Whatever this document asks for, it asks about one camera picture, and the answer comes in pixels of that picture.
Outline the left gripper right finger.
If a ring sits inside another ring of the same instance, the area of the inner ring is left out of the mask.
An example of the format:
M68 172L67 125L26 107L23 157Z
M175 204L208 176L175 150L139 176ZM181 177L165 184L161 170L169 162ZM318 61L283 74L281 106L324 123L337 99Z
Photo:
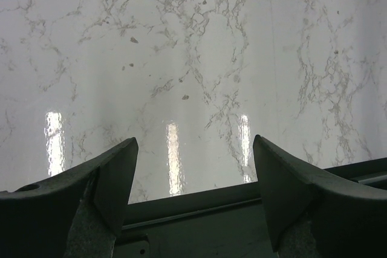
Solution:
M279 257L385 257L386 159L321 169L257 135L253 155Z

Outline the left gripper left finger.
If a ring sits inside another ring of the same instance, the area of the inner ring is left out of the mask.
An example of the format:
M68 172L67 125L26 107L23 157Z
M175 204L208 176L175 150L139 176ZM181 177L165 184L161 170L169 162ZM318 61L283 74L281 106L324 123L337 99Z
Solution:
M112 257L134 180L128 138L47 178L1 192L1 257Z

